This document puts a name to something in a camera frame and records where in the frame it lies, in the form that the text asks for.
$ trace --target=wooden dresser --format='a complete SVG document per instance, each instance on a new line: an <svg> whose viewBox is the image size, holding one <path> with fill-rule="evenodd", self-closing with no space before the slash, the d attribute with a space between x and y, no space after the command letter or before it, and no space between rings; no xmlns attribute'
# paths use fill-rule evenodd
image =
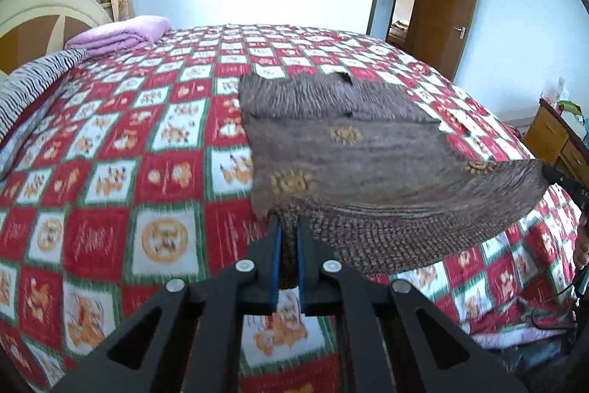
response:
<svg viewBox="0 0 589 393"><path fill-rule="evenodd" d="M535 157L589 187L589 149L543 99L523 143Z"/></svg>

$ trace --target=door handle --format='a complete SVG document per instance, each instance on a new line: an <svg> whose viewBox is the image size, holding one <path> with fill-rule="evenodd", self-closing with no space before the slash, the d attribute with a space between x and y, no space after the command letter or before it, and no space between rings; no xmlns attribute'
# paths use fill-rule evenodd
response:
<svg viewBox="0 0 589 393"><path fill-rule="evenodd" d="M466 27L454 27L458 32L460 32L460 38L464 39L464 34L466 34Z"/></svg>

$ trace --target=brown shawl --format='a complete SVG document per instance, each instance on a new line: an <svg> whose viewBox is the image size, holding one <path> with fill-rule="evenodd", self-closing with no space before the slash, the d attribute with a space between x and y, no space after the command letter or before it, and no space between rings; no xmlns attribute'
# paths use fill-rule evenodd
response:
<svg viewBox="0 0 589 393"><path fill-rule="evenodd" d="M339 260L366 275L391 274L489 240L548 187L540 160L465 158L436 119L387 83L252 74L241 79L240 104L254 164L251 204L259 217L281 218L286 268L296 268L299 215Z"/></svg>

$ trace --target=human hand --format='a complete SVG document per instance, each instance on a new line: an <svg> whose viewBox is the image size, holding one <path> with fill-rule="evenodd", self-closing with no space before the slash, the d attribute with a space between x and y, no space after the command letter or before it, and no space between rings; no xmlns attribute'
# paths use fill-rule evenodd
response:
<svg viewBox="0 0 589 393"><path fill-rule="evenodd" d="M581 215L579 226L576 228L575 251L572 260L577 270L582 270L589 263L589 230L587 229L587 216Z"/></svg>

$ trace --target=door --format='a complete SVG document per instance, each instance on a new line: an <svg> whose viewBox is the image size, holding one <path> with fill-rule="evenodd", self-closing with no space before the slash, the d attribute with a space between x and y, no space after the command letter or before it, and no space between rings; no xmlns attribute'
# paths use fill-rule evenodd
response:
<svg viewBox="0 0 589 393"><path fill-rule="evenodd" d="M415 0L405 51L453 80L476 0Z"/></svg>

